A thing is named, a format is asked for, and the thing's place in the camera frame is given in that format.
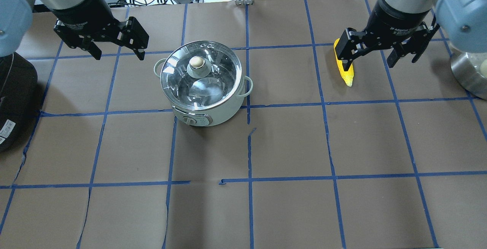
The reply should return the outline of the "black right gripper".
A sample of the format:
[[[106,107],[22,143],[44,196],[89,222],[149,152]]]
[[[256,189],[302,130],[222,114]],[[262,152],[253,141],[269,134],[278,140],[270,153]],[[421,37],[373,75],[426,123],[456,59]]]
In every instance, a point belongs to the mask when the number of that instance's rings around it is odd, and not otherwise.
[[[353,60],[375,49],[392,48],[387,58],[388,67],[394,67],[400,58],[413,54],[416,63],[440,28],[435,21],[424,22],[426,12],[404,13],[385,1],[377,1],[365,29],[361,32],[347,27],[336,43],[336,61],[339,70],[350,70]]]

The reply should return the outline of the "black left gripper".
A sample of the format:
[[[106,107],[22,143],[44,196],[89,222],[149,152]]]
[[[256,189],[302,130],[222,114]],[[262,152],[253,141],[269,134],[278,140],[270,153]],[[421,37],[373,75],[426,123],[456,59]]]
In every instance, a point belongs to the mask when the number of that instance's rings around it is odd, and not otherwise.
[[[136,17],[120,23],[105,0],[83,0],[72,8],[54,9],[53,13],[62,23],[54,25],[54,32],[69,48],[80,48],[100,60],[102,51],[95,42],[112,42],[120,34],[121,46],[144,60],[148,33]]]

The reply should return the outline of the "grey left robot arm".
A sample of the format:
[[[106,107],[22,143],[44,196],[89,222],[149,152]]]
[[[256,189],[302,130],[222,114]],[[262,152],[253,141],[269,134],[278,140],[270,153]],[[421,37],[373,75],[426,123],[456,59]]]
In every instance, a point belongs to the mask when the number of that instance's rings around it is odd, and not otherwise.
[[[0,54],[11,55],[31,27],[36,0],[0,0]],[[120,21],[105,0],[40,0],[57,18],[54,32],[69,48],[102,56],[97,42],[111,42],[131,49],[144,60],[149,35],[135,17]]]

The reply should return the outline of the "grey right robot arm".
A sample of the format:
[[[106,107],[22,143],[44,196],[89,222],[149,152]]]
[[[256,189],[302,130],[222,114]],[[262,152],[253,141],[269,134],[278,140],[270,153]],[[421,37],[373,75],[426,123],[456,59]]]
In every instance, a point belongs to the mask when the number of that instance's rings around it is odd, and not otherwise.
[[[419,60],[439,28],[459,50],[486,52],[487,0],[377,0],[366,27],[348,27],[334,43],[341,73],[372,51],[391,50],[388,67],[408,54]]]

